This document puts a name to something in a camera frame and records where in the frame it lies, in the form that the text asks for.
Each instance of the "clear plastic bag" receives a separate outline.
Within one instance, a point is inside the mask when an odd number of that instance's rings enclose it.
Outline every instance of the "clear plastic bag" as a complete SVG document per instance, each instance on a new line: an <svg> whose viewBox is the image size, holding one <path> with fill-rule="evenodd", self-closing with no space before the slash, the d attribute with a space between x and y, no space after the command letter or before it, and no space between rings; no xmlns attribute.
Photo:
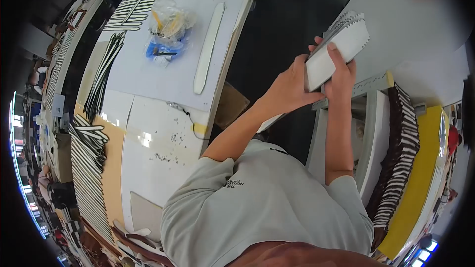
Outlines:
<svg viewBox="0 0 475 267"><path fill-rule="evenodd" d="M155 0L149 17L151 37L145 55L160 67L186 50L186 34L196 22L193 12L178 8L173 0Z"/></svg>

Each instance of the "hand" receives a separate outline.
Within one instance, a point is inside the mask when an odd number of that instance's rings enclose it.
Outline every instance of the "hand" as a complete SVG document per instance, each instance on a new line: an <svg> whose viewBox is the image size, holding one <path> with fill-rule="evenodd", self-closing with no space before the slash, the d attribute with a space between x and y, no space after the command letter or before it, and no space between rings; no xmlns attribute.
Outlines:
<svg viewBox="0 0 475 267"><path fill-rule="evenodd" d="M316 36L315 42L320 44L323 38ZM309 45L308 49L312 52L317 48L314 45ZM356 62L351 60L348 64L336 48L334 43L327 45L328 55L333 60L336 70L332 75L331 80L324 84L325 95L329 103L336 101L338 103L350 103L353 92L353 85L356 80Z"/></svg>
<svg viewBox="0 0 475 267"><path fill-rule="evenodd" d="M323 99L323 93L304 91L306 54L295 57L294 63L279 74L263 97L256 104L267 119L296 110L304 105Z"/></svg>

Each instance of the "black floor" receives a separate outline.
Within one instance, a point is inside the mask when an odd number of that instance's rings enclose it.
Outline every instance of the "black floor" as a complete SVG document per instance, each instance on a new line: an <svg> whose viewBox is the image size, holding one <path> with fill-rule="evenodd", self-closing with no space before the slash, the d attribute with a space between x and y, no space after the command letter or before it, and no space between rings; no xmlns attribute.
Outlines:
<svg viewBox="0 0 475 267"><path fill-rule="evenodd" d="M260 98L295 56L308 53L349 0L256 0L239 38L226 80L251 103ZM303 164L312 140L315 112L295 110L269 129L269 141ZM211 138L221 132L215 126Z"/></svg>

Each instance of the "brown box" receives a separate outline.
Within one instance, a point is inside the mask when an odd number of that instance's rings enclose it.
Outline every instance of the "brown box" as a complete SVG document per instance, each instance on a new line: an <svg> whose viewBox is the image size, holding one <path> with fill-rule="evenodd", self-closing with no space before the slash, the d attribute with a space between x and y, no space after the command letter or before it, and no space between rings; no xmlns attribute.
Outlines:
<svg viewBox="0 0 475 267"><path fill-rule="evenodd" d="M56 134L53 144L53 170L60 183L73 181L71 166L71 135Z"/></svg>
<svg viewBox="0 0 475 267"><path fill-rule="evenodd" d="M226 129L249 105L249 99L226 82L221 92L214 122L221 129Z"/></svg>

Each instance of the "red shirt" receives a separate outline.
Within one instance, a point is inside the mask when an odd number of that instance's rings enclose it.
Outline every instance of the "red shirt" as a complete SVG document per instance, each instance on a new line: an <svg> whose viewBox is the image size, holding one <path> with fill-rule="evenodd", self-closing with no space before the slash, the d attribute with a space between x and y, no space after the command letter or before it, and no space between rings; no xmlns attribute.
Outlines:
<svg viewBox="0 0 475 267"><path fill-rule="evenodd" d="M454 125L450 125L448 128L448 156L450 157L455 149L458 147L458 130Z"/></svg>

